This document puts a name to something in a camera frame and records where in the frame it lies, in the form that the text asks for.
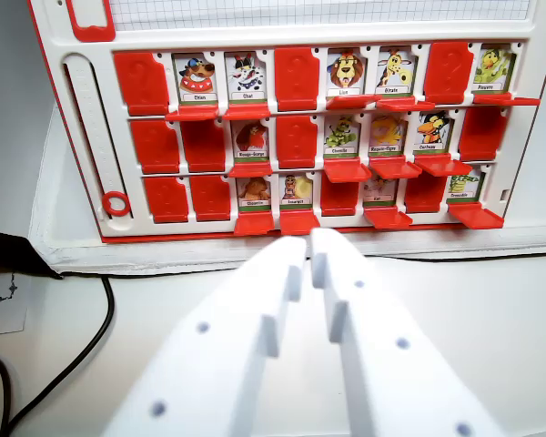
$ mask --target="character card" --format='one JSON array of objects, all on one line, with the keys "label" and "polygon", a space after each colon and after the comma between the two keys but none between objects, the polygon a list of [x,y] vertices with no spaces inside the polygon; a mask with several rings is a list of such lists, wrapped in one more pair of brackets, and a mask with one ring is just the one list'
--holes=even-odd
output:
[{"label": "character card", "polygon": [[447,111],[421,112],[415,133],[415,155],[445,153],[449,149],[453,120]]},{"label": "character card", "polygon": [[364,182],[364,207],[391,207],[397,201],[397,187],[399,182],[396,179],[383,179],[374,174],[372,178]]},{"label": "character card", "polygon": [[406,136],[406,120],[392,114],[374,116],[370,123],[369,156],[372,158],[402,155]]},{"label": "character card", "polygon": [[469,175],[451,176],[447,203],[477,202],[484,177],[485,173],[480,168],[474,168]]},{"label": "character card", "polygon": [[265,63],[256,52],[225,53],[225,65],[230,103],[267,102]]},{"label": "character card", "polygon": [[417,57],[410,47],[382,47],[376,78],[376,94],[385,97],[412,95]]},{"label": "character card", "polygon": [[473,94],[501,94],[508,91],[516,55],[510,46],[481,46],[471,92]]},{"label": "character card", "polygon": [[324,132],[324,158],[358,156],[360,124],[353,121],[353,116],[327,116]]},{"label": "character card", "polygon": [[264,178],[237,178],[238,210],[271,210],[271,187]]},{"label": "character card", "polygon": [[268,161],[268,130],[259,120],[231,121],[235,162]]},{"label": "character card", "polygon": [[180,105],[214,105],[217,99],[215,65],[201,53],[173,54]]},{"label": "character card", "polygon": [[279,208],[309,209],[313,207],[313,180],[305,173],[279,175]]},{"label": "character card", "polygon": [[355,48],[332,48],[328,51],[328,97],[364,94],[366,61]]}]

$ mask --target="paper sheet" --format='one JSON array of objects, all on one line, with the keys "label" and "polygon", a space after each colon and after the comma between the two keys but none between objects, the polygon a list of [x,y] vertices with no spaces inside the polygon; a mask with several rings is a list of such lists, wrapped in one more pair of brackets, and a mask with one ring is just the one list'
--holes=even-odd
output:
[{"label": "paper sheet", "polygon": [[524,20],[528,1],[111,0],[117,30],[385,21]]}]

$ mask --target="black cable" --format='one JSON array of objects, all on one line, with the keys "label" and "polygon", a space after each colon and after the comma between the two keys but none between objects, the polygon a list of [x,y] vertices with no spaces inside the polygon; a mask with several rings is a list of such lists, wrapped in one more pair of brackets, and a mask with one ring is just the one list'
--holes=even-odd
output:
[{"label": "black cable", "polygon": [[48,394],[55,389],[55,387],[60,384],[85,358],[89,353],[94,349],[94,347],[99,343],[101,338],[105,335],[107,328],[111,325],[111,320],[116,311],[116,300],[113,296],[113,289],[109,283],[109,278],[104,276],[101,278],[103,282],[103,288],[106,291],[107,296],[107,315],[103,324],[95,337],[86,345],[86,347],[79,353],[76,358],[68,365],[66,368],[61,371],[56,378],[54,378],[38,395],[31,400],[18,414],[12,418],[9,422],[8,417],[10,416],[10,406],[11,406],[11,396],[12,392],[10,390],[10,376],[8,370],[4,363],[0,360],[0,377],[2,378],[2,386],[4,388],[4,409],[2,411],[2,424],[0,426],[0,437],[6,437],[15,429],[16,425],[22,421],[25,416],[32,411],[36,405],[38,405]]},{"label": "black cable", "polygon": [[2,360],[0,360],[0,378],[2,378],[2,397],[4,402],[2,407],[2,421],[0,423],[0,437],[7,437],[12,391],[10,389],[10,375],[8,374],[8,369]]}]

